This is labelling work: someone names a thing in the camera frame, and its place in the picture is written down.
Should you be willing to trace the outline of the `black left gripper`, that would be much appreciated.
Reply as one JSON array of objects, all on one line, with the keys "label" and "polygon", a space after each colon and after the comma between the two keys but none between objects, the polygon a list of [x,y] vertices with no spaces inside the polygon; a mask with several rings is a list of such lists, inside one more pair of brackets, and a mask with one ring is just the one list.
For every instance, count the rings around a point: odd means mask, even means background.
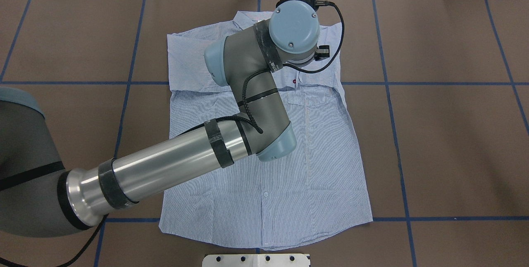
[{"label": "black left gripper", "polygon": [[314,51],[313,59],[316,62],[326,60],[331,56],[330,45],[317,45]]}]

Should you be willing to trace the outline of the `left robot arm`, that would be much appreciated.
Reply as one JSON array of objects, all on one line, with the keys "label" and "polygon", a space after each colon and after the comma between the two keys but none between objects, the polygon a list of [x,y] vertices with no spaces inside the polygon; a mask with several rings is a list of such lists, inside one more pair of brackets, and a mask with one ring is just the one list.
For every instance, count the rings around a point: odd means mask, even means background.
[{"label": "left robot arm", "polygon": [[174,137],[113,157],[92,169],[65,168],[36,98],[1,87],[1,231],[59,237],[100,228],[108,214],[238,160],[264,162],[296,148],[273,73],[306,70],[329,57],[318,45],[319,8],[326,0],[280,0],[269,19],[205,49],[206,76],[228,88],[238,112],[212,118]]}]

